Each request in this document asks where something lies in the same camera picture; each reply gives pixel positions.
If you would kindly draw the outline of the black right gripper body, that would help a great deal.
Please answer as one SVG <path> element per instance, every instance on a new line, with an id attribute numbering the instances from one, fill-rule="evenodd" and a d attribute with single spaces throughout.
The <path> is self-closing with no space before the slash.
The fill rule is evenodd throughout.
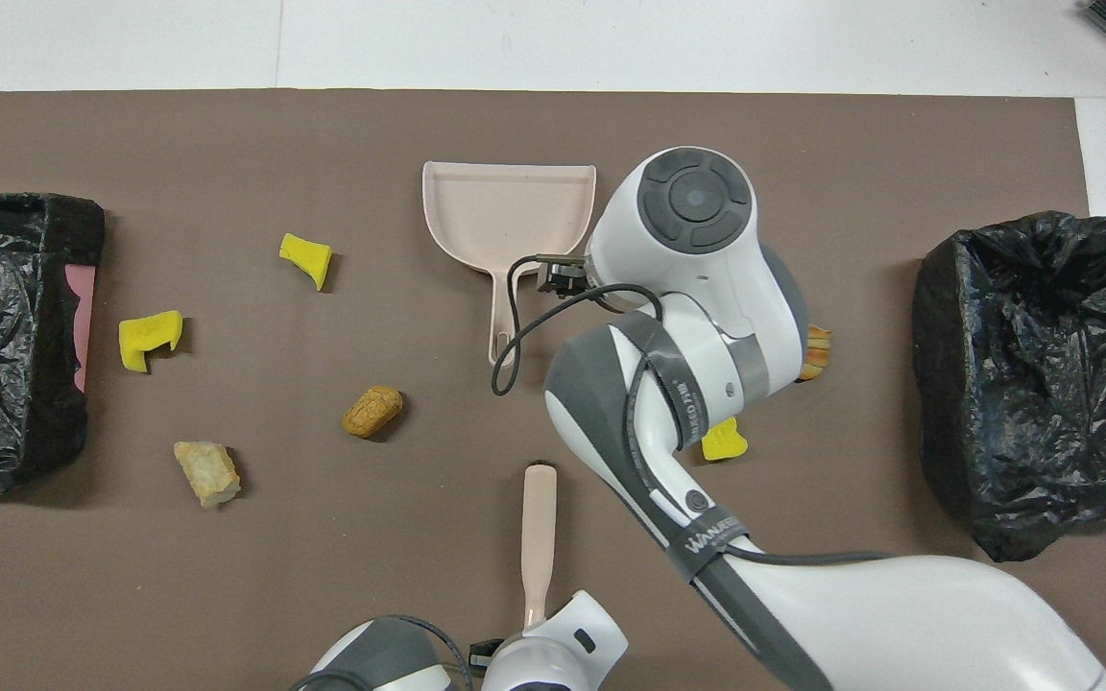
<path id="1" fill-rule="evenodd" d="M 587 255 L 536 254 L 538 290 L 553 295 L 580 295 L 593 287 Z"/>

